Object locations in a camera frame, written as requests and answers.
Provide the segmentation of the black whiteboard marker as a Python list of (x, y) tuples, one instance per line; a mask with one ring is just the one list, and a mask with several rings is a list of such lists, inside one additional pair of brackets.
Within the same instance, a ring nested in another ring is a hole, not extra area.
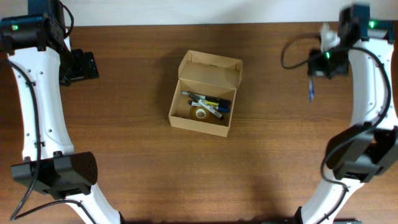
[(210, 105), (206, 104), (204, 102), (204, 100), (202, 100), (201, 98), (197, 98), (195, 95), (191, 96), (191, 98), (193, 98), (194, 100), (199, 102), (203, 107), (205, 107), (207, 110), (209, 110), (215, 116), (217, 116), (219, 119), (223, 119), (224, 118), (224, 116), (220, 112), (218, 112), (216, 109), (212, 108)]

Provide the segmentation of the black permanent marker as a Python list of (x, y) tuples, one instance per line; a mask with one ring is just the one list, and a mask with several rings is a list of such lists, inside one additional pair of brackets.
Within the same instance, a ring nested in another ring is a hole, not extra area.
[(201, 99), (203, 99), (203, 100), (206, 99), (206, 96), (204, 96), (204, 95), (199, 95), (198, 93), (191, 93), (191, 92), (189, 92), (189, 91), (181, 91), (181, 94), (186, 95), (186, 96), (193, 96), (193, 95), (195, 95), (197, 98), (201, 98)]

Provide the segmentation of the yellow highlighter marker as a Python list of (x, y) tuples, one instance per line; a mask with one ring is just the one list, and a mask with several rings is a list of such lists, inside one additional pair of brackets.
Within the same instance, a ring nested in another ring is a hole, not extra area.
[(219, 100), (219, 101), (204, 100), (204, 102), (208, 105), (225, 107), (225, 108), (229, 108), (231, 104), (231, 102), (228, 100)]

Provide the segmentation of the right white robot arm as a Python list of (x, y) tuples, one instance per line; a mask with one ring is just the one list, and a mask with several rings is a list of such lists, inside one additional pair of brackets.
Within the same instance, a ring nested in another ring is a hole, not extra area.
[(310, 77), (353, 77), (353, 113), (349, 128), (329, 140), (322, 179), (311, 199), (295, 213), (295, 223), (333, 223), (348, 199), (397, 160), (397, 113), (391, 59), (392, 21), (372, 19), (367, 4), (340, 12), (338, 30), (324, 25), (321, 47), (306, 61)]

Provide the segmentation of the blue whiteboard marker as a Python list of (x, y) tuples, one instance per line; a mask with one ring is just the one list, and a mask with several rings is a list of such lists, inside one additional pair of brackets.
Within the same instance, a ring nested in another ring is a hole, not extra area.
[[(191, 105), (191, 106), (201, 106), (201, 104), (200, 104), (199, 102), (197, 102), (197, 101), (192, 101), (192, 100), (188, 101), (188, 104)], [(230, 112), (230, 109), (229, 109), (229, 108), (218, 107), (218, 106), (212, 106), (212, 105), (210, 105), (210, 106), (211, 106), (212, 108), (218, 110), (219, 112), (222, 112), (222, 113), (229, 113), (229, 112)]]

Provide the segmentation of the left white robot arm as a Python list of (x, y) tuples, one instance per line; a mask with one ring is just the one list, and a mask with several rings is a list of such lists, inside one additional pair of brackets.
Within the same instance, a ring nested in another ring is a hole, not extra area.
[(123, 223), (98, 185), (93, 153), (76, 153), (67, 131), (60, 87), (99, 76), (93, 53), (71, 48), (70, 14), (60, 1), (29, 0), (26, 15), (1, 20), (3, 63), (16, 79), (24, 128), (12, 177), (28, 193), (71, 206), (85, 223)]

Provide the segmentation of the brown cardboard box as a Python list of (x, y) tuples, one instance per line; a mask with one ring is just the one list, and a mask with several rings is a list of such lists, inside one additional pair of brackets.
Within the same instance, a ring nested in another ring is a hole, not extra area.
[[(226, 137), (236, 99), (236, 92), (242, 81), (243, 61), (240, 59), (188, 50), (178, 67), (178, 82), (169, 111), (170, 125), (201, 133)], [(190, 118), (193, 98), (181, 91), (198, 93), (229, 100), (230, 112), (222, 113), (223, 119), (211, 122), (195, 121)]]

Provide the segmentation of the blue ballpoint pen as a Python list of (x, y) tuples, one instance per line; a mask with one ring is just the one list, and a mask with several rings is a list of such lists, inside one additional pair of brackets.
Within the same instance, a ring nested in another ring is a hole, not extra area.
[(314, 85), (313, 78), (311, 77), (309, 79), (309, 84), (308, 84), (308, 99), (309, 99), (309, 102), (313, 102), (314, 98), (315, 98), (315, 85)]

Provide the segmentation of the black clear ballpoint pen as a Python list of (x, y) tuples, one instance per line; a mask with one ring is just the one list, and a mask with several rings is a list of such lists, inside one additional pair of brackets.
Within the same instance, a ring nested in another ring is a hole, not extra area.
[(206, 96), (206, 100), (219, 101), (219, 100), (224, 100), (224, 99), (215, 98), (215, 97), (212, 97), (212, 96)]

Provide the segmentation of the yellow clear tape roll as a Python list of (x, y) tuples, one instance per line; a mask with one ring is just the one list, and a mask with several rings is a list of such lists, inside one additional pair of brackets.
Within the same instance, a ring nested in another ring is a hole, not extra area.
[(190, 108), (190, 118), (201, 122), (217, 120), (217, 117), (203, 106), (192, 106)]

